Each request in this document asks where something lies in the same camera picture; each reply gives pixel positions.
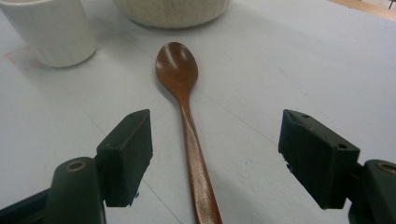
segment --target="screw hole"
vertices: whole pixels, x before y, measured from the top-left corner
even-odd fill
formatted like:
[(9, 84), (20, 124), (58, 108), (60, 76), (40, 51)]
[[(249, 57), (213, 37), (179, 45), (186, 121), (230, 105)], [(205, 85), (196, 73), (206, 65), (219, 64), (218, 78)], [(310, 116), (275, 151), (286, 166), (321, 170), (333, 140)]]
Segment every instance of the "screw hole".
[(340, 148), (342, 148), (342, 149), (346, 149), (346, 148), (347, 148), (347, 146), (344, 145), (344, 144), (338, 144), (338, 147), (340, 147)]
[(87, 165), (85, 161), (72, 161), (66, 166), (67, 172), (75, 172), (84, 169)]
[(381, 170), (388, 172), (390, 174), (396, 175), (396, 167), (392, 164), (387, 164), (384, 162), (379, 162), (376, 164)]

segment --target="black plastic part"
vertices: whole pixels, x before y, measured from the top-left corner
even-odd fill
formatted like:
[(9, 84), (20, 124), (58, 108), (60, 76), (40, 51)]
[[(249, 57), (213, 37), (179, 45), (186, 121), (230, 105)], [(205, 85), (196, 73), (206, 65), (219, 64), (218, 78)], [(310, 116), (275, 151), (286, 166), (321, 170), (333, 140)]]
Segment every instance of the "black plastic part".
[(44, 217), (49, 189), (43, 190), (0, 211), (1, 224), (39, 224)]
[(363, 172), (363, 167), (357, 163), (355, 170), (349, 174), (347, 180), (349, 185), (347, 197), (352, 202), (348, 213), (350, 224), (375, 224), (373, 211), (367, 201), (361, 181)]
[(396, 164), (372, 160), (363, 169), (361, 181), (375, 223), (396, 223)]
[(76, 158), (56, 168), (44, 223), (106, 223), (94, 159)]
[(149, 110), (125, 117), (97, 148), (100, 175), (105, 175), (104, 197), (108, 207), (132, 204), (152, 158)]
[(284, 110), (278, 150), (322, 209), (343, 208), (357, 147), (310, 116)]

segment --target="table surface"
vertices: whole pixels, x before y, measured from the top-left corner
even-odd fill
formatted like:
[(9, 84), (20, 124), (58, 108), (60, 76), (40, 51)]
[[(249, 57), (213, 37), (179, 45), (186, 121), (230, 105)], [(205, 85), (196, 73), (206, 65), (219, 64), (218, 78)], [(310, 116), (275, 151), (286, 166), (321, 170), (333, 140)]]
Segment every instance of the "table surface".
[(329, 1), (233, 0), (218, 19), (163, 30), (83, 0), (97, 51), (56, 69), (37, 62), (0, 17), (0, 207), (50, 186), (64, 161), (95, 155), (127, 115), (151, 112), (154, 156), (131, 207), (107, 223), (194, 223), (176, 101), (154, 64), (187, 46), (199, 78), (191, 109), (224, 223), (348, 223), (321, 210), (277, 143), (283, 109), (304, 112), (361, 149), (396, 162), (396, 23)]

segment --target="white cup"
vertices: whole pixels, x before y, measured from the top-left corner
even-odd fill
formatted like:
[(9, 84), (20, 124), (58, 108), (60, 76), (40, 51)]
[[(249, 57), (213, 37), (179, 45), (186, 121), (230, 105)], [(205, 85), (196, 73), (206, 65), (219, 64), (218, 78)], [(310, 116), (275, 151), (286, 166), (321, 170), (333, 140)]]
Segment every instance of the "white cup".
[(96, 50), (79, 0), (0, 0), (0, 8), (37, 59), (47, 66), (81, 63)]

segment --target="brown wooden spoon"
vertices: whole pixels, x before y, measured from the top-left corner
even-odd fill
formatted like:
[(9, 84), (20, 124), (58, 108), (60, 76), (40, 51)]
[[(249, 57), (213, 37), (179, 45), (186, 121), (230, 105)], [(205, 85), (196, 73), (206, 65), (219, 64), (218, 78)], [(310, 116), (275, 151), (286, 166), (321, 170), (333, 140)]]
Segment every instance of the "brown wooden spoon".
[(198, 79), (194, 57), (184, 45), (167, 43), (158, 53), (155, 68), (157, 78), (175, 96), (180, 106), (196, 222), (222, 223), (190, 109), (190, 92)]

